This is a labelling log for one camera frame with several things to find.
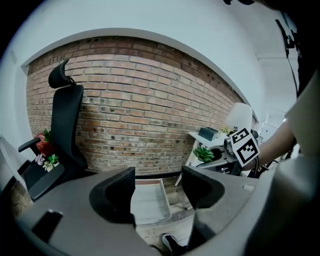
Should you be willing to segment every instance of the chair headrest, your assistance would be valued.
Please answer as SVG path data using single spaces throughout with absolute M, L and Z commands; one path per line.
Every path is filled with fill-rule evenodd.
M 69 59 L 65 59 L 60 65 L 56 66 L 49 75 L 49 85 L 51 88 L 60 88 L 68 85 L 75 84 L 75 81 L 65 75 L 65 66 Z

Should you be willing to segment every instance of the brick wall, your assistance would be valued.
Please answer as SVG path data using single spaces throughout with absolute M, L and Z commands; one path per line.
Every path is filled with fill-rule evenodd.
M 135 166 L 137 173 L 181 169 L 189 131 L 219 129 L 240 97 L 201 62 L 169 46 L 129 37 L 76 41 L 30 64 L 26 85 L 32 134 L 50 129 L 55 90 L 48 76 L 70 58 L 66 74 L 84 86 L 76 143 L 91 171 Z

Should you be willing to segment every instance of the person's arm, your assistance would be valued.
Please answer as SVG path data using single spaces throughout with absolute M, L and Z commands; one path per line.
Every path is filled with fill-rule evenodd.
M 272 160 L 287 153 L 294 142 L 294 138 L 295 137 L 289 128 L 288 122 L 285 121 L 278 130 L 276 130 L 272 137 L 259 147 L 259 166 L 270 163 Z M 249 162 L 243 170 L 249 171 L 253 168 L 255 168 L 254 160 Z

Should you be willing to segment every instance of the table leg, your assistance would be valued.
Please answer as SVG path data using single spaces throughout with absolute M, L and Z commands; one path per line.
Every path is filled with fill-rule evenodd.
M 197 157 L 195 156 L 194 154 L 194 149 L 196 149 L 199 145 L 199 141 L 198 140 L 195 140 L 194 143 L 193 143 L 193 148 L 192 148 L 192 151 L 188 157 L 188 160 L 186 161 L 185 165 L 186 166 L 193 166 L 193 162 L 194 160 L 197 159 Z M 182 174 L 180 174 L 179 178 L 176 180 L 174 186 L 178 186 L 179 182 L 181 181 L 181 178 L 182 178 Z

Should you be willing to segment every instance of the small box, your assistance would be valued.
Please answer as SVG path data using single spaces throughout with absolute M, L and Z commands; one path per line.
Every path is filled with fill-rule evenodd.
M 212 141 L 217 136 L 218 132 L 218 130 L 210 127 L 202 127 L 200 128 L 198 135 L 207 139 L 208 141 Z

